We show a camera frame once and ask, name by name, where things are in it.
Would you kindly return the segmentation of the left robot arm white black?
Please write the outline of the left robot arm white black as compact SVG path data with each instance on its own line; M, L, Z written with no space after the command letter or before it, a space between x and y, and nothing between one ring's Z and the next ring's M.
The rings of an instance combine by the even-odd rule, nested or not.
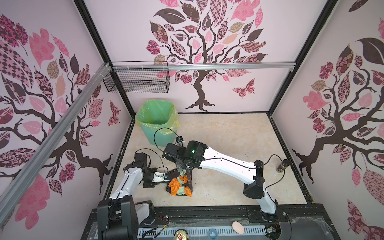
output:
M124 168L124 177L117 190L97 207L99 240L136 240L142 222L152 223L155 208L152 201L134 202L138 186L153 188L160 183L168 183L167 173L159 173L150 168L150 156L136 153L134 160Z

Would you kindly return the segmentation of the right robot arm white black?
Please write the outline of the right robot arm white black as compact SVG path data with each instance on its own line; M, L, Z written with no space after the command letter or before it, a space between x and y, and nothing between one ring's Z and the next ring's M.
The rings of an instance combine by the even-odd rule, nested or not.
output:
M244 183L243 195L256 200L263 214L276 214L276 202L265 184L263 161L244 162L197 141L189 141L186 147L168 143L162 158L175 163L181 171L209 169L236 178Z

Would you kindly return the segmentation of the dark brown hand broom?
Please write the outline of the dark brown hand broom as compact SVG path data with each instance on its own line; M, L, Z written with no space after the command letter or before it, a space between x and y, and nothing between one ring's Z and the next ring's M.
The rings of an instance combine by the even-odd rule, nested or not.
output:
M192 182L192 171L190 169L186 170L184 178L187 180L184 184L185 187L189 187L191 192L193 191L193 182Z

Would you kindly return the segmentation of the dark brown dustpan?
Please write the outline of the dark brown dustpan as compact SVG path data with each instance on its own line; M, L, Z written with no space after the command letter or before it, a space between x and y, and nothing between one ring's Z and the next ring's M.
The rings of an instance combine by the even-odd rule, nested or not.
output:
M167 174L168 180L166 191L171 196L188 196L192 197L193 183L192 172L190 170L182 170L179 172L174 169Z

